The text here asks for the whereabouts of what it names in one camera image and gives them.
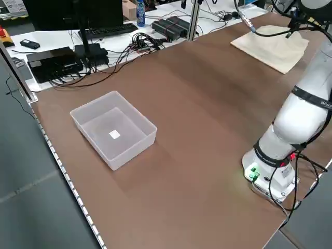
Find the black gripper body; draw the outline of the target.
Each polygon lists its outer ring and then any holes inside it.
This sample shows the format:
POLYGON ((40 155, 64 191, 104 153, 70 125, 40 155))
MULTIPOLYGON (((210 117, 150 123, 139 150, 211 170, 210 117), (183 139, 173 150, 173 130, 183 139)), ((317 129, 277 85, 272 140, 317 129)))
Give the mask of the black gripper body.
POLYGON ((298 29, 305 23, 305 16, 293 16, 289 22, 290 29, 298 29))

